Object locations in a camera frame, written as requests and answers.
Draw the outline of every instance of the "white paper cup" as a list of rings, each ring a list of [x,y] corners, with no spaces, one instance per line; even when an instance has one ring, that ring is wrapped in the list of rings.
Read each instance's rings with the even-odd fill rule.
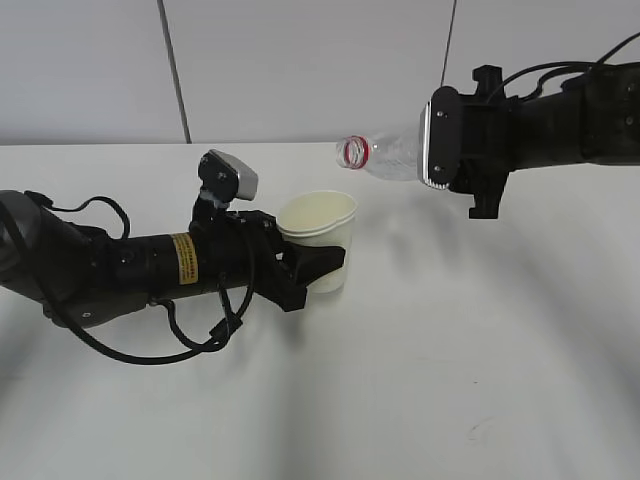
[[[310,292],[329,293],[344,284],[357,206],[353,197],[346,193],[319,191],[294,198],[280,210],[276,224],[286,241],[308,247],[337,246],[346,250],[342,268],[310,284]]]

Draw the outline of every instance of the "white table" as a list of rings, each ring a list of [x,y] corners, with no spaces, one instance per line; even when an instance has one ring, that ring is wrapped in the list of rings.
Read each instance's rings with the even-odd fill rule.
[[[132,235],[179,232],[208,148],[2,147],[0,188],[107,194]],[[329,144],[223,148],[260,174],[239,208],[358,200],[344,291],[291,314],[257,298],[227,349],[168,367],[101,357],[0,292],[0,478],[637,478],[640,169],[519,173],[501,219],[471,221],[470,199],[343,171]],[[73,218],[120,232],[101,206]],[[185,329],[205,338],[217,302],[180,301]],[[160,309],[93,333],[181,350]]]

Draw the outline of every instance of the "label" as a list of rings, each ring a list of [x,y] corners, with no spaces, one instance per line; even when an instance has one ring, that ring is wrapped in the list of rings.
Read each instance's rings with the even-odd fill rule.
[[[198,282],[198,256],[196,247],[188,233],[176,233],[171,235],[173,245],[178,254],[178,269],[180,285],[191,285]]]

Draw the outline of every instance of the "black robotic arm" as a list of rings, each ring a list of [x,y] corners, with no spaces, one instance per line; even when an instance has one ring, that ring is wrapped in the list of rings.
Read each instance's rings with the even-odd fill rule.
[[[228,210],[234,198],[252,200],[257,190],[257,175],[237,158],[210,150],[198,175],[203,184],[186,233],[128,238],[124,211],[106,197],[92,199],[106,201],[122,218],[124,234],[117,240],[100,228],[63,222],[52,213],[61,209],[42,194],[1,191],[0,285],[41,303],[46,316],[105,355],[162,364],[223,348],[254,292],[285,312],[299,310],[307,286],[342,266],[340,247],[295,245],[283,240],[271,215]],[[240,286],[247,293],[233,312],[227,289]],[[225,318],[198,344],[178,327],[173,300],[209,292],[219,293]],[[84,331],[147,305],[167,309],[171,329],[188,351],[134,357]]]

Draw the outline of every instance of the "clear plastic bottle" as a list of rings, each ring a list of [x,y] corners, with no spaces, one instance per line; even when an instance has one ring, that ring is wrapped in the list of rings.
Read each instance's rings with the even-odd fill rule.
[[[365,170],[383,180],[417,180],[418,143],[417,130],[400,135],[354,135],[337,143],[336,161],[341,167]]]

